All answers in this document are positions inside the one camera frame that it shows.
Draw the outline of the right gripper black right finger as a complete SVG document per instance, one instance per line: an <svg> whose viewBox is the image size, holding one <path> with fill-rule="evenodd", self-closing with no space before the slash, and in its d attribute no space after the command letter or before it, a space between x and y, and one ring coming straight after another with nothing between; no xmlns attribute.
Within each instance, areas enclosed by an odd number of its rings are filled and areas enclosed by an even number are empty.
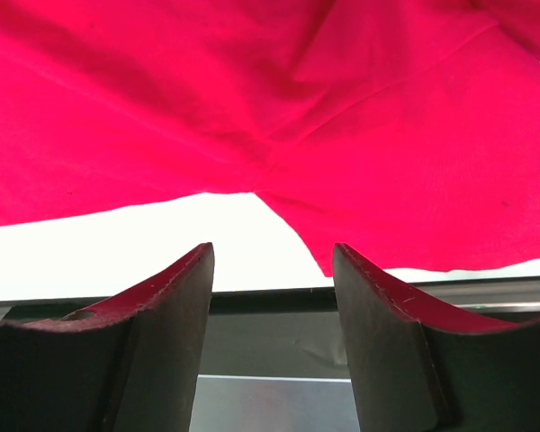
<svg viewBox="0 0 540 432"><path fill-rule="evenodd" d="M345 244L333 272L363 431L540 431L540 317L463 310Z"/></svg>

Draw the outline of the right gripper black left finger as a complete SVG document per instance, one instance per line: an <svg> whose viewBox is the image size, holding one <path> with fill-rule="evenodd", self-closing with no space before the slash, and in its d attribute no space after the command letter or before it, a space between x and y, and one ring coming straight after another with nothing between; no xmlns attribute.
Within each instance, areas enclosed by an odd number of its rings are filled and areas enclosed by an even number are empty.
<svg viewBox="0 0 540 432"><path fill-rule="evenodd" d="M0 431L186 431L213 270L202 243L62 319L0 319Z"/></svg>

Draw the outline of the crimson red t-shirt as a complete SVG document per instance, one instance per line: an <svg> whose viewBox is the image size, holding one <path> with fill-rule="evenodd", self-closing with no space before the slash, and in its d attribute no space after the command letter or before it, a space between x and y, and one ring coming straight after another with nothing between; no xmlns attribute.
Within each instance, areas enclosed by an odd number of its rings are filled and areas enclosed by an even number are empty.
<svg viewBox="0 0 540 432"><path fill-rule="evenodd" d="M540 258L540 1L0 1L0 226L199 193L326 275Z"/></svg>

